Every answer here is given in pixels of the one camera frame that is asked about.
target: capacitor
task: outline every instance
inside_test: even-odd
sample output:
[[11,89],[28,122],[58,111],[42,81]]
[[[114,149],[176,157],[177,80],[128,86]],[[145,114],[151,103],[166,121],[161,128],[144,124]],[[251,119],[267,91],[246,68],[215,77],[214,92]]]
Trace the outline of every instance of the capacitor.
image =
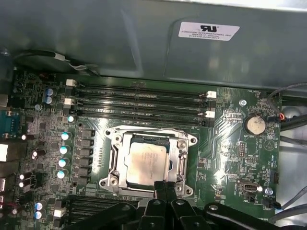
[[34,208],[37,210],[37,211],[40,211],[42,210],[43,208],[45,208],[47,206],[47,202],[45,200],[41,200],[39,202],[37,202],[35,205],[34,205]]
[[61,135],[62,140],[69,140],[72,137],[72,133],[71,132],[64,132]]
[[68,145],[65,145],[65,146],[62,146],[60,149],[59,149],[59,152],[61,154],[66,154],[66,153],[69,153],[71,151],[71,147],[68,146]]
[[23,210],[22,207],[16,207],[12,210],[12,214],[13,215],[17,215],[18,213],[20,213]]
[[26,180],[26,179],[29,179],[31,176],[32,176],[32,172],[25,172],[23,174],[20,174],[19,179]]
[[46,90],[46,95],[53,97],[53,96],[57,95],[57,92],[54,89],[49,88],[49,89]]
[[57,177],[59,179],[63,179],[66,175],[68,175],[67,169],[62,169],[61,171],[58,171],[58,173],[57,173]]
[[23,134],[21,136],[22,140],[35,140],[35,136],[33,134]]
[[264,190],[264,193],[265,193],[265,195],[271,196],[271,195],[274,194],[274,191],[273,191],[273,189],[271,189],[271,188],[266,188],[266,189]]
[[39,156],[44,156],[45,154],[46,154],[46,151],[41,149],[41,150],[33,151],[32,156],[39,157]]
[[76,119],[75,119],[74,116],[69,116],[69,117],[67,118],[67,120],[68,120],[68,122],[74,122]]
[[27,179],[27,180],[21,181],[21,182],[19,183],[19,187],[20,187],[20,188],[23,188],[23,187],[26,187],[26,186],[28,186],[28,185],[30,185],[30,184],[31,184],[31,179]]
[[25,121],[26,121],[27,123],[32,123],[32,122],[34,122],[34,118],[33,118],[32,116],[26,116],[26,117],[25,117]]
[[41,111],[43,109],[43,107],[40,104],[36,104],[34,108],[36,111]]
[[251,115],[244,120],[243,127],[251,135],[260,135],[264,133],[266,124],[260,115]]
[[45,103],[49,105],[54,105],[56,103],[56,100],[53,100],[52,97],[46,97],[45,98]]
[[43,216],[43,215],[42,215],[42,213],[41,213],[40,211],[37,211],[37,212],[34,213],[34,218],[35,218],[35,219],[41,219],[42,216]]
[[70,160],[68,158],[63,158],[61,160],[59,160],[59,167],[63,168],[67,165],[69,165]]

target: chip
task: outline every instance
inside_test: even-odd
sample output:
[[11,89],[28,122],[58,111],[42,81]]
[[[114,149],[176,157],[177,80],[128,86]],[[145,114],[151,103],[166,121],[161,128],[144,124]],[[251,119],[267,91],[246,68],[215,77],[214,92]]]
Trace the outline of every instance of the chip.
[[89,181],[90,181],[90,177],[88,177],[88,176],[78,177],[78,184],[79,185],[87,185],[87,183],[89,183]]
[[51,148],[52,149],[58,149],[59,148],[59,144],[58,143],[52,143],[51,144]]
[[63,104],[61,104],[61,103],[60,103],[60,104],[57,104],[57,109],[58,109],[58,110],[62,110],[62,109],[63,109]]
[[43,169],[43,166],[44,166],[44,165],[43,165],[42,163],[38,163],[38,164],[37,164],[37,169]]
[[166,158],[165,146],[132,143],[129,157],[125,161],[128,165],[127,181],[142,185],[153,185],[155,181],[162,181]]
[[53,221],[53,215],[48,215],[47,216],[47,221],[50,221],[50,222]]
[[39,129],[46,129],[46,123],[40,123]]
[[54,205],[54,203],[56,202],[56,199],[55,198],[50,198],[48,200],[48,204],[51,204],[51,205]]
[[59,185],[58,184],[52,184],[51,190],[54,191],[54,192],[57,192],[59,190]]

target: white label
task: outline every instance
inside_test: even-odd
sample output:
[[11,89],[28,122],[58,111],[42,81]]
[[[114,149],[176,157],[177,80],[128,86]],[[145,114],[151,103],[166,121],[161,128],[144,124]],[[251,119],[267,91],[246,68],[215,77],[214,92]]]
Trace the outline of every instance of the white label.
[[233,25],[182,22],[179,37],[229,41],[240,29]]

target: screw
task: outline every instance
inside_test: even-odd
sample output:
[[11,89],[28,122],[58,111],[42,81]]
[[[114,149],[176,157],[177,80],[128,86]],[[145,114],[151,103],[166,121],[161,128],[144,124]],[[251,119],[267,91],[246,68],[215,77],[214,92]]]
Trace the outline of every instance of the screw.
[[178,148],[185,149],[187,146],[186,142],[184,140],[178,141]]
[[130,209],[130,207],[128,205],[125,205],[121,210],[128,211],[129,209]]
[[218,206],[216,206],[216,205],[210,205],[209,208],[210,208],[211,210],[213,210],[213,211],[219,209]]
[[243,100],[243,99],[239,101],[239,105],[242,106],[242,107],[247,105],[247,104],[248,104],[248,102]]
[[184,201],[183,201],[183,200],[178,200],[178,201],[176,201],[176,203],[177,203],[178,205],[183,205],[183,204],[184,204]]
[[154,204],[154,205],[159,205],[159,204],[161,204],[161,201],[160,201],[160,200],[155,200],[155,201],[153,202],[153,204]]
[[271,188],[266,188],[264,190],[264,193],[265,193],[265,195],[271,196],[271,195],[273,195],[274,191]]
[[121,136],[120,135],[116,135],[115,136],[115,141],[116,142],[121,142]]
[[111,186],[115,186],[118,183],[116,178],[111,178],[110,182],[111,182]]

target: wire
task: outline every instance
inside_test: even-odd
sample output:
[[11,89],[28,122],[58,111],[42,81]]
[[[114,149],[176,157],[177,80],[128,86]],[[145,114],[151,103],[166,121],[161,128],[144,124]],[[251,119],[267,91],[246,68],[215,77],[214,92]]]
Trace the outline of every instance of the wire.
[[279,89],[276,89],[275,91],[273,91],[269,96],[268,96],[268,104],[270,105],[270,107],[272,108],[272,110],[274,110],[279,116],[280,114],[282,114],[282,117],[285,118],[284,114],[281,113],[279,111],[279,109],[274,105],[273,101],[272,101],[272,97],[282,91],[285,91],[285,90],[289,90],[289,89],[293,89],[293,88],[296,88],[296,87],[301,87],[301,86],[306,86],[307,85],[307,82],[301,82],[301,83],[296,83],[296,84],[292,84],[292,85],[288,85],[288,86],[285,86],[285,87],[281,87]]
[[15,55],[13,57],[13,60],[17,61],[20,58],[30,57],[30,56],[43,56],[43,57],[54,58],[54,59],[60,60],[60,61],[66,61],[76,71],[85,71],[89,75],[100,76],[97,72],[88,69],[87,66],[85,66],[82,63],[80,63],[79,61],[71,59],[71,58],[67,58],[64,55],[56,53],[56,52],[53,52],[53,51],[26,50],[26,51],[23,51],[23,52]]
[[302,126],[305,126],[307,125],[307,120],[305,121],[301,121],[301,122],[297,122],[297,123],[293,123],[293,124],[290,124],[290,125],[285,125],[285,126],[281,126],[281,129],[280,131],[287,131],[287,130],[290,130],[290,129],[294,129],[294,128],[299,128],[299,127],[302,127]]
[[276,221],[280,219],[284,219],[287,217],[292,217],[292,216],[296,216],[296,215],[304,214],[304,213],[307,213],[307,204],[298,205],[296,207],[292,207],[285,211],[277,213],[276,215],[269,218],[268,222],[271,224],[274,224]]
[[289,200],[287,203],[285,203],[282,206],[282,209],[286,209],[290,205],[292,205],[295,201],[297,201],[299,198],[301,198],[303,195],[307,193],[307,186],[304,187],[301,191],[299,191],[291,200]]
[[280,141],[287,142],[294,145],[304,145],[307,146],[307,140],[293,139],[285,136],[280,136]]
[[279,117],[280,117],[280,119],[281,119],[282,121],[286,119],[286,117],[283,115],[283,113],[280,113],[280,114],[279,114]]

